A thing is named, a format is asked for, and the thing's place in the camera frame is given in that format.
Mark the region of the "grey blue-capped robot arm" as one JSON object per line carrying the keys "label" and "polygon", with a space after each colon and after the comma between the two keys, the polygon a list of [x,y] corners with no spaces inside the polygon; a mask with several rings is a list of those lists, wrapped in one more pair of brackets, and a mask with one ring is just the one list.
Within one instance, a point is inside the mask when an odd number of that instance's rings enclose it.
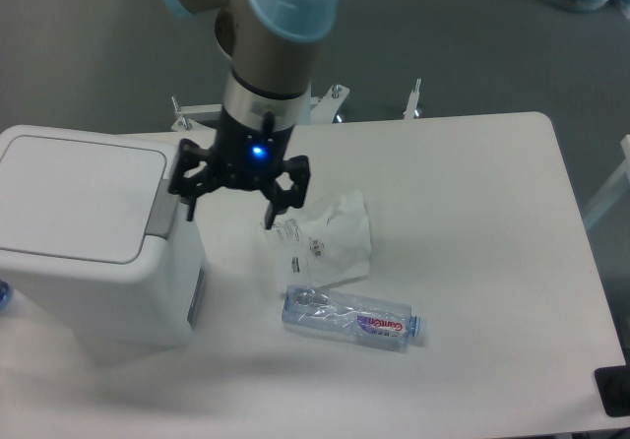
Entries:
{"label": "grey blue-capped robot arm", "polygon": [[304,204],[309,160],[284,155],[340,0],[163,1],[184,17],[217,11],[216,40],[230,60],[214,143],[181,140],[168,191],[189,219],[198,199],[220,188],[259,191],[270,227]]}

